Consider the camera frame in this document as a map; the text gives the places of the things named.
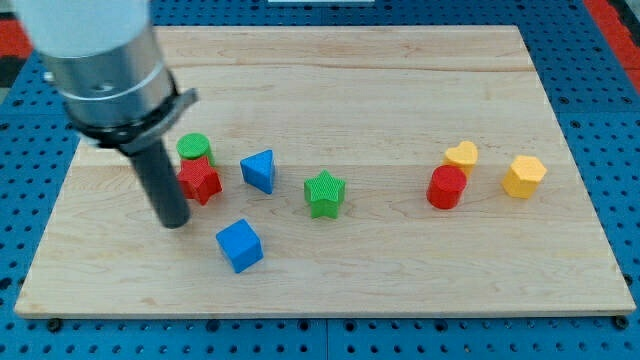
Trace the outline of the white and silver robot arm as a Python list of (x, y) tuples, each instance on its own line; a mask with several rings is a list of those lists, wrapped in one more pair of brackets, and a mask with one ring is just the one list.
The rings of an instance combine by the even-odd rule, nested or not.
[(198, 100), (180, 91), (141, 0), (14, 0), (14, 10), (90, 144), (128, 157), (160, 223), (185, 225), (190, 210), (163, 135)]

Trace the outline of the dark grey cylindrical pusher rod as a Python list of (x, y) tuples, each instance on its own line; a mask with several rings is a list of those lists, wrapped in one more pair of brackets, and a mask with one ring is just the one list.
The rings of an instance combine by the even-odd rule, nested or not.
[(157, 140), (129, 157), (161, 225), (176, 229), (191, 216), (166, 148)]

